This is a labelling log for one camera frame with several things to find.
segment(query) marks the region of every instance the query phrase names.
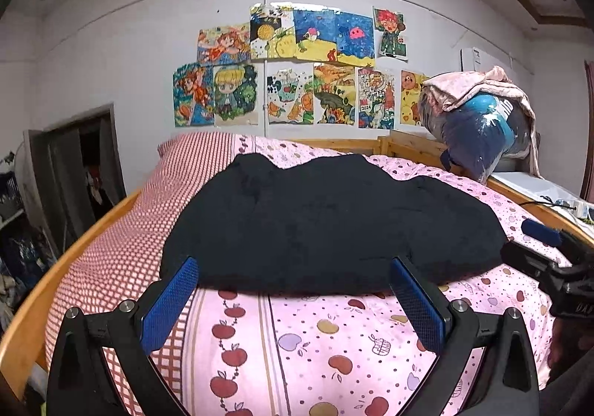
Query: poster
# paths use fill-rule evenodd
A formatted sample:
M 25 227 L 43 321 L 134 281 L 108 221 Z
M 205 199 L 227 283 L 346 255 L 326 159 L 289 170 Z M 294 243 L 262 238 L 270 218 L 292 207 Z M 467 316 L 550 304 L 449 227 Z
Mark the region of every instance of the poster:
M 257 4 L 250 9 L 249 46 L 252 59 L 295 56 L 295 23 L 289 3 Z
M 394 128 L 394 76 L 359 69 L 359 128 Z
M 296 58 L 336 61 L 336 14 L 324 6 L 293 6 Z
M 318 123 L 355 124 L 355 68 L 333 64 L 314 64 L 314 96 L 322 112 Z
M 200 29 L 196 61 L 201 66 L 249 61 L 249 23 Z
M 351 13 L 336 14 L 337 61 L 352 66 L 375 66 L 373 21 Z
M 402 71 L 400 80 L 400 123 L 421 126 L 419 115 L 419 96 L 421 94 L 421 83 L 428 76 L 424 74 Z
M 213 68 L 196 62 L 178 68 L 173 74 L 173 115 L 175 125 L 205 126 L 213 118 Z
M 406 29 L 405 17 L 386 9 L 373 8 L 375 28 L 382 33 L 379 55 L 408 61 L 406 44 L 402 31 Z
M 314 82 L 311 71 L 280 70 L 268 76 L 266 89 L 269 123 L 314 122 Z
M 215 125 L 258 124 L 258 72 L 252 64 L 213 68 Z

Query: bedsheet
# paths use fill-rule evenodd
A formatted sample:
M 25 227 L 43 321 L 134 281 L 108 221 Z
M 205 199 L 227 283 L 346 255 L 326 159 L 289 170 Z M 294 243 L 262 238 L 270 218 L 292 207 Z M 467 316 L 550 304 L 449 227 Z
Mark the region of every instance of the bedsheet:
M 163 244 L 181 210 L 235 156 L 253 152 L 280 168 L 341 155 L 290 141 L 220 132 L 184 134 L 161 145 L 161 160 L 134 208 L 97 237 L 62 280 L 46 326 L 48 361 L 65 310 L 77 305 L 85 313 L 103 312 L 124 298 L 138 298 L 158 277 Z M 522 220 L 532 216 L 502 195 L 405 159 L 366 159 L 395 180 L 426 175 L 466 191 L 491 206 L 510 239 L 567 265 L 557 250 L 522 234 Z M 372 201 L 380 195 L 353 191 L 352 196 Z M 365 235 L 372 247 L 372 234 Z M 440 289 L 448 299 L 464 298 L 475 311 L 520 309 L 539 382 L 546 382 L 553 318 L 549 298 L 534 281 L 499 266 Z M 444 414 L 460 408 L 480 353 L 473 351 Z M 105 349 L 105 354 L 124 404 L 131 414 L 141 415 L 114 351 Z M 151 357 L 189 413 L 209 416 L 396 414 L 434 359 L 391 294 L 301 298 L 201 288 L 188 300 L 164 347 Z

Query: shelf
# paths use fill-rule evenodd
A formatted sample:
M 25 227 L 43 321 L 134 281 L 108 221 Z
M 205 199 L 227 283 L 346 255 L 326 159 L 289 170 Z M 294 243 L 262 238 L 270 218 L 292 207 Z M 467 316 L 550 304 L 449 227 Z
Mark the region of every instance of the shelf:
M 17 218 L 19 218 L 23 213 L 25 213 L 25 210 L 23 210 L 22 208 L 17 211 L 17 213 L 15 213 L 13 216 L 11 216 L 10 218 L 7 218 L 6 220 L 4 220 L 3 222 L 0 222 L 0 230 L 2 230 L 5 226 L 7 226 L 10 222 L 13 222 L 14 220 L 16 220 Z

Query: metal screw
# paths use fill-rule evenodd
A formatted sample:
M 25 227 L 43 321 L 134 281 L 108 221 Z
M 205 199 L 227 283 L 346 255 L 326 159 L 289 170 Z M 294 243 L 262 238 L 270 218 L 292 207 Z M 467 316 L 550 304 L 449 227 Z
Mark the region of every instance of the metal screw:
M 120 302 L 120 306 L 118 307 L 122 312 L 130 312 L 134 308 L 135 304 L 133 300 L 124 300 L 124 302 Z
M 509 315 L 511 315 L 512 318 L 520 318 L 520 317 L 522 317 L 522 314 L 520 314 L 520 311 L 518 309 L 516 309 L 515 307 L 510 307 L 507 310 L 507 313 Z
M 466 312 L 468 310 L 468 304 L 464 300 L 454 300 L 451 306 L 457 312 Z
M 71 307 L 66 311 L 67 318 L 74 318 L 78 315 L 78 307 Z

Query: plastic bag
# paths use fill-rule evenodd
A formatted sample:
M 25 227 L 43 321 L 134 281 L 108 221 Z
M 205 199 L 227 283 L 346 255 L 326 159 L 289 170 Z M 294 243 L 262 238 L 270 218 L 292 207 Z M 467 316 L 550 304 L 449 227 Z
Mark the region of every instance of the plastic bag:
M 448 147 L 441 159 L 446 169 L 451 161 L 483 185 L 502 156 L 525 158 L 530 151 L 528 119 L 516 101 L 479 91 L 437 115 L 422 92 L 419 107 L 423 125 Z

